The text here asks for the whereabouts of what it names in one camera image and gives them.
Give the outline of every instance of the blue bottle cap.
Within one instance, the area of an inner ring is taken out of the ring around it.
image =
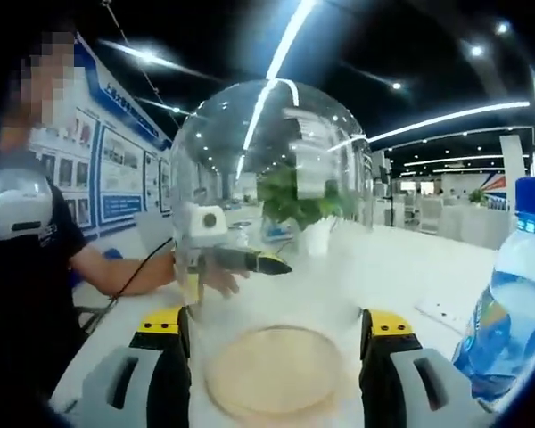
[[[515,211],[535,215],[535,177],[522,177],[515,182]]]

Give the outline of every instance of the hand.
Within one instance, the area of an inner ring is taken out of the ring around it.
[[[210,288],[219,291],[226,299],[240,291],[235,275],[242,278],[250,277],[250,272],[248,271],[230,271],[221,267],[210,255],[207,255],[205,260],[204,272],[199,277],[199,288],[202,288],[203,285],[208,285]]]

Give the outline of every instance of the green plant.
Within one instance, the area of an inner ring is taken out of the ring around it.
[[[475,189],[473,192],[470,193],[468,199],[471,203],[484,204],[488,200],[488,197],[485,195],[482,189]]]
[[[325,182],[322,198],[299,199],[297,195],[297,171],[282,166],[262,175],[258,180],[258,199],[264,202],[263,215],[276,223],[292,218],[301,231],[330,216],[354,214],[354,198],[339,195],[336,180]]]

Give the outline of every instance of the plastic water bottle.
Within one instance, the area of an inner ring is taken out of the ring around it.
[[[517,230],[501,246],[490,284],[475,306],[454,366],[472,395],[491,404],[535,355],[535,177],[515,183]]]

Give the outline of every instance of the glass bell jar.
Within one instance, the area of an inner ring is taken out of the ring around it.
[[[352,291],[373,180],[355,118],[313,87],[241,83],[187,117],[171,160],[191,425],[211,412],[215,426],[363,426],[350,422],[362,416]]]

